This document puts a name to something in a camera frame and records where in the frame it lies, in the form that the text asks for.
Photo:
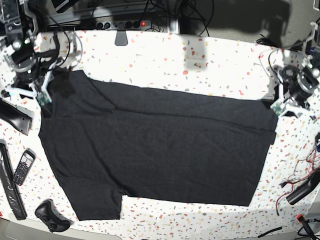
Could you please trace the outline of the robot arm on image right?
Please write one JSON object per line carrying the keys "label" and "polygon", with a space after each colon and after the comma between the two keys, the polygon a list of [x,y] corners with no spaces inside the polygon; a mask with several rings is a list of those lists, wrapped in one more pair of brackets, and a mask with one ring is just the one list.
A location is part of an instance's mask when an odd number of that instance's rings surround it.
{"label": "robot arm on image right", "polygon": [[301,46],[300,63],[270,65],[278,85],[278,98],[270,108],[279,118],[290,113],[296,118],[306,115],[314,122],[317,120],[308,99],[320,90],[320,23],[313,21],[310,25],[310,34],[301,43],[292,45]]}

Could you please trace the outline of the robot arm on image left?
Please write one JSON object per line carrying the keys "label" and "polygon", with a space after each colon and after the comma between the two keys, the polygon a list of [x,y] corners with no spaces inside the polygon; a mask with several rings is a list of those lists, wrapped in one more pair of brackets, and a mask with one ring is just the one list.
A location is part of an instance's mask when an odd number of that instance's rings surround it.
{"label": "robot arm on image left", "polygon": [[19,94],[35,99],[41,107],[52,102],[47,86],[59,56],[58,34],[53,34],[54,49],[35,51],[38,20],[26,0],[2,0],[0,22],[4,27],[0,38],[1,96]]}

